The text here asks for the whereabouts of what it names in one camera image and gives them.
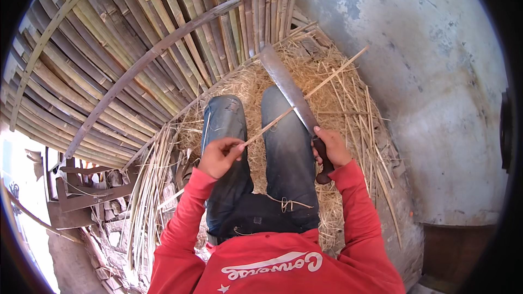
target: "weathered wall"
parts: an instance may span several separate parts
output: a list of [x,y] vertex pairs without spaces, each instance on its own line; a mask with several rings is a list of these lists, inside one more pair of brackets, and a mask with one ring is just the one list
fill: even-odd
[[357,60],[402,158],[417,220],[495,223],[505,191],[500,46],[479,0],[297,0]]

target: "string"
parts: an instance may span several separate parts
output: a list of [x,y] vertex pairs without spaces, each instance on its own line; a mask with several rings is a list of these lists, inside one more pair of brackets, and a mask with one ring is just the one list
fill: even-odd
[[271,200],[281,203],[281,212],[285,212],[285,211],[287,211],[287,206],[288,206],[289,204],[291,204],[291,211],[292,211],[292,208],[294,207],[294,204],[295,204],[295,203],[296,203],[297,205],[304,206],[305,208],[314,208],[314,207],[312,207],[312,206],[307,206],[306,204],[301,203],[301,202],[298,202],[298,201],[287,200],[286,197],[282,197],[281,200],[277,200],[277,199],[274,199],[273,197],[271,197],[271,196],[268,195],[268,194],[266,194],[266,195],[267,195]]

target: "wooden handle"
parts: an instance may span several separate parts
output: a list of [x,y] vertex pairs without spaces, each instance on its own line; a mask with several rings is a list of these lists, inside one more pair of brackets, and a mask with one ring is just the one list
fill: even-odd
[[327,148],[325,147],[325,143],[323,143],[323,141],[316,135],[312,138],[312,142],[318,151],[320,158],[323,160],[323,170],[321,173],[317,174],[316,181],[319,184],[328,184],[331,181],[329,173],[334,171],[334,166],[327,158]]

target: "hay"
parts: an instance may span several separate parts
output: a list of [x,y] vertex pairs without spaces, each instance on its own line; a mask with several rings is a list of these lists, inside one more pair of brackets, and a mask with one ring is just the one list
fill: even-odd
[[[303,90],[304,94],[310,93],[347,61],[347,58],[335,47],[321,47],[307,35],[291,39],[275,49],[294,78],[296,85]],[[185,127],[180,131],[176,146],[180,150],[192,148],[194,160],[200,157],[203,110],[213,96],[223,94],[238,96],[245,110],[248,138],[250,139],[260,132],[262,95],[266,88],[273,85],[273,82],[258,60],[235,74],[212,94],[201,100],[185,116],[184,124],[190,125],[190,127]],[[377,184],[374,176],[376,168],[383,170],[383,166],[376,161],[375,149],[368,148],[370,143],[373,144],[372,147],[375,146],[375,137],[370,130],[373,129],[376,134],[385,132],[387,139],[389,139],[389,135],[374,101],[368,98],[367,87],[360,80],[354,64],[347,66],[330,83],[319,88],[308,99],[308,102],[323,128],[340,131],[352,156],[364,169],[367,189],[370,192],[369,185]],[[382,148],[381,153],[385,160],[389,159],[389,151],[386,149],[388,149],[388,144],[387,147]],[[248,162],[255,193],[266,193],[265,145],[262,137],[256,138],[249,145]],[[320,246],[324,251],[339,251],[344,245],[341,195],[334,183],[316,184],[316,190],[320,202]],[[372,189],[371,198],[373,200],[375,199],[374,193],[375,191]]]

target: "right hand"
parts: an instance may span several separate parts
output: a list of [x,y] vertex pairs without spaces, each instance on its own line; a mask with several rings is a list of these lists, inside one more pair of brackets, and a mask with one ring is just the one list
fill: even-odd
[[[327,130],[320,128],[319,126],[314,127],[314,132],[318,135],[327,148],[327,157],[334,166],[334,169],[345,166],[350,163],[352,156],[350,155],[349,150],[345,148],[345,142],[342,139],[342,136],[339,132],[334,130]],[[316,161],[319,164],[323,163],[322,158],[318,155],[318,151],[314,148],[314,145],[311,141],[312,153],[316,158]]]

